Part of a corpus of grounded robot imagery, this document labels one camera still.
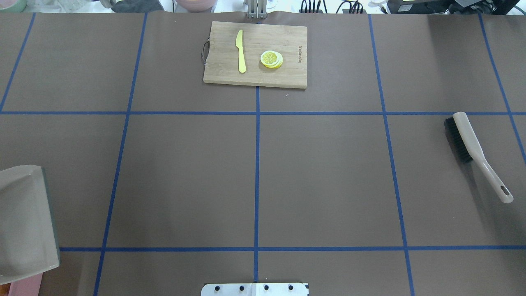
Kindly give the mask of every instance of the brush handle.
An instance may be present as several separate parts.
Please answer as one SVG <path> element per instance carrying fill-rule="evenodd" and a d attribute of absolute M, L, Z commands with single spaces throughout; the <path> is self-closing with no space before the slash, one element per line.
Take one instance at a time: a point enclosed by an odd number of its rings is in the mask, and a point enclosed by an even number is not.
<path fill-rule="evenodd" d="M 500 198 L 500 200 L 503 203 L 510 203 L 513 201 L 513 195 L 511 195 L 510 191 L 502 183 L 499 176 L 497 176 L 496 172 L 491 168 L 490 164 L 486 159 L 484 160 L 474 160 L 475 163 L 479 166 L 480 170 L 488 179 L 488 181 L 491 184 L 491 187 L 493 187 L 493 190 L 495 190 L 495 193 Z"/>
<path fill-rule="evenodd" d="M 473 130 L 466 113 L 456 112 L 453 114 L 453 119 L 455 120 L 455 125 L 457 125 L 457 129 L 459 130 L 460 136 L 462 137 L 462 141 L 466 146 L 469 155 L 471 158 L 473 158 L 473 161 L 475 161 L 486 179 L 488 179 L 497 196 L 503 203 L 512 202 L 513 195 L 511 195 L 508 188 L 506 188 L 504 183 L 502 183 L 499 176 L 497 176 L 495 171 L 491 168 L 488 161 L 486 160 L 484 152 L 482 151 L 482 147 L 480 146 L 479 139 L 477 139 L 475 131 Z"/>

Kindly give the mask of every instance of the brush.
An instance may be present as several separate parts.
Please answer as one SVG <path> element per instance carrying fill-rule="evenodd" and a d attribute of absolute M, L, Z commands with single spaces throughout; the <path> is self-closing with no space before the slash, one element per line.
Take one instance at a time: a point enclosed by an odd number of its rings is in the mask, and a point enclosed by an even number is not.
<path fill-rule="evenodd" d="M 460 161 L 463 163 L 475 161 L 500 200 L 503 203 L 512 202 L 513 195 L 486 160 L 468 116 L 464 112 L 456 112 L 453 117 L 446 119 L 446 128 L 451 133 Z"/>

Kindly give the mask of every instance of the plastic knife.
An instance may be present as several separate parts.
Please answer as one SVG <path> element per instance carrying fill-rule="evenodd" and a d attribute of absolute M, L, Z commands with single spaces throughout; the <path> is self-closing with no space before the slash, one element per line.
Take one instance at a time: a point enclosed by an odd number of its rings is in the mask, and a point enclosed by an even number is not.
<path fill-rule="evenodd" d="M 245 65 L 245 56 L 243 54 L 243 30 L 239 30 L 236 38 L 236 47 L 239 49 L 239 71 L 244 73 L 247 71 Z"/>

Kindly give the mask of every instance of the hole in brush handle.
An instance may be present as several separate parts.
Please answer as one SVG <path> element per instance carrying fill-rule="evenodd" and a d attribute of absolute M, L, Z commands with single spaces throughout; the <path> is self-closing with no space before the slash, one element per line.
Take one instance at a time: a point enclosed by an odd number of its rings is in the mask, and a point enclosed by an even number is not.
<path fill-rule="evenodd" d="M 504 194 L 510 195 L 510 192 L 508 191 L 508 188 L 506 188 L 506 186 L 500 186 L 500 189 L 502 189 L 502 191 L 504 191 Z"/>

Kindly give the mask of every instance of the gray dustpan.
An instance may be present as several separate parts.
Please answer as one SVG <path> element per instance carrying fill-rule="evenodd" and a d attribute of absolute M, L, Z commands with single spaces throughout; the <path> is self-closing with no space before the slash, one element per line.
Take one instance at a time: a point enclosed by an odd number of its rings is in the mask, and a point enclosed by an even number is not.
<path fill-rule="evenodd" d="M 60 257 L 42 168 L 0 172 L 0 284 L 58 267 Z"/>

